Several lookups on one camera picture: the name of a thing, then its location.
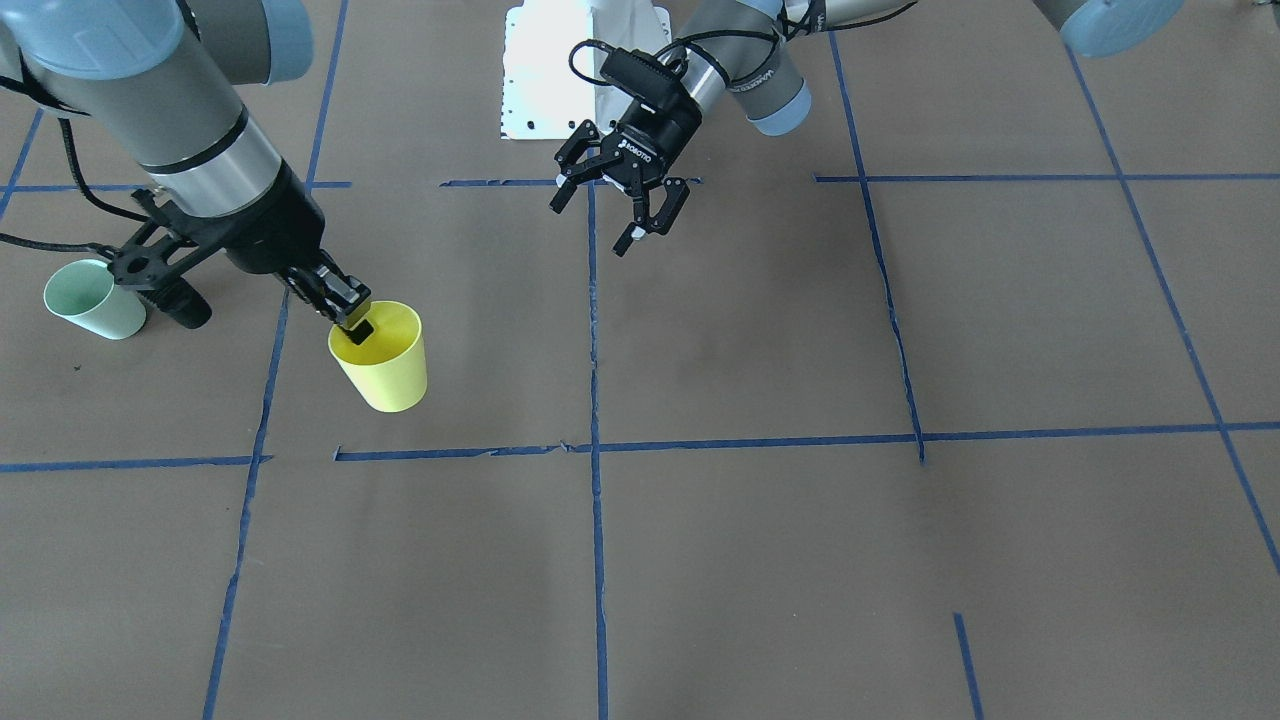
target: yellow cup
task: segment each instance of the yellow cup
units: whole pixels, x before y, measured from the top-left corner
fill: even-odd
[[[374,301],[365,319],[374,325],[365,342],[351,342],[335,327],[329,331],[329,352],[370,407],[408,410],[426,395],[422,320],[408,305],[389,300]]]

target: cup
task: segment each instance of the cup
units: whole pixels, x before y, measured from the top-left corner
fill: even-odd
[[[374,332],[360,345],[342,329],[330,329],[329,354],[370,407],[381,413],[408,410],[426,395],[422,320],[408,305],[389,300],[374,301],[365,320]]]
[[[124,340],[142,329],[147,310],[132,291],[115,284],[102,260],[77,260],[45,283],[50,313],[108,340]]]

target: light blue joint cap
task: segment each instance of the light blue joint cap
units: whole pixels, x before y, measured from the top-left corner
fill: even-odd
[[[800,92],[796,92],[796,96],[788,100],[778,111],[758,120],[751,120],[751,124],[762,133],[777,137],[800,127],[800,123],[809,117],[812,108],[813,94],[809,92],[809,81],[804,81],[800,85]]]
[[[262,0],[271,45],[271,73],[262,85],[298,79],[311,69],[315,38],[311,18],[300,0]]]
[[[778,17],[782,12],[782,0],[737,0],[739,3],[764,13],[771,18]]]
[[[1156,35],[1181,6],[1183,0],[1089,0],[1062,23],[1062,40],[1085,58],[1106,58]]]
[[[32,60],[79,79],[145,73],[187,32],[177,4],[155,0],[0,0],[0,19]]]

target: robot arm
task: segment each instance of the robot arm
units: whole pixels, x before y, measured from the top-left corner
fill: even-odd
[[[209,306],[182,275],[225,250],[367,337],[370,290],[320,249],[324,214],[228,79],[306,72],[297,0],[0,0],[0,70],[55,114],[96,118],[159,186],[133,195],[150,222],[114,252],[118,284],[200,327]]]
[[[1119,53],[1160,29],[1183,0],[1033,0],[1066,44],[1085,56]],[[607,179],[631,197],[634,215],[613,251],[626,254],[648,233],[666,234],[689,197],[689,183],[669,177],[703,118],[726,94],[768,136],[804,122],[813,104],[787,41],[891,19],[908,0],[703,0],[680,37],[654,55],[585,41],[605,50],[602,85],[634,101],[604,133],[584,120],[556,154],[561,173],[552,210],[559,213],[584,182]],[[586,160],[589,149],[598,152]],[[650,215],[649,192],[666,191]]]

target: mint green cup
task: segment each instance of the mint green cup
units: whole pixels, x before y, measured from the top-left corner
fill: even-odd
[[[54,273],[45,283],[45,307],[106,340],[124,340],[147,320],[142,301],[115,284],[102,260],[77,260]]]

